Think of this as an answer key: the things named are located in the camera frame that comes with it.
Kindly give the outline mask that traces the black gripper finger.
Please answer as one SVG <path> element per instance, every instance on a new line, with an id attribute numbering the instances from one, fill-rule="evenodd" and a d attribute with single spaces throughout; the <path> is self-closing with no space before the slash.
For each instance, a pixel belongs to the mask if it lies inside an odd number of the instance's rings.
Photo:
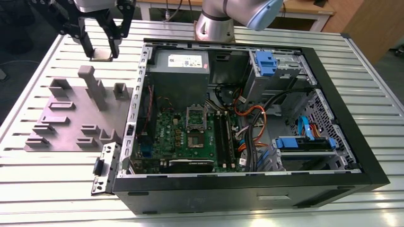
<path id="1" fill-rule="evenodd" d="M 84 13 L 78 11 L 72 0 L 56 0 L 53 6 L 60 14 L 58 20 L 64 34 L 72 37 L 73 41 L 81 45 L 85 56 L 92 58 L 94 50 L 85 31 Z"/>
<path id="2" fill-rule="evenodd" d="M 117 0 L 116 6 L 122 15 L 122 22 L 118 26 L 113 21 L 113 17 L 108 9 L 101 10 L 100 15 L 96 17 L 97 23 L 108 37 L 108 44 L 113 58 L 117 58 L 118 56 L 118 45 L 121 43 L 121 39 L 128 37 L 130 21 L 134 14 L 136 1 Z"/>

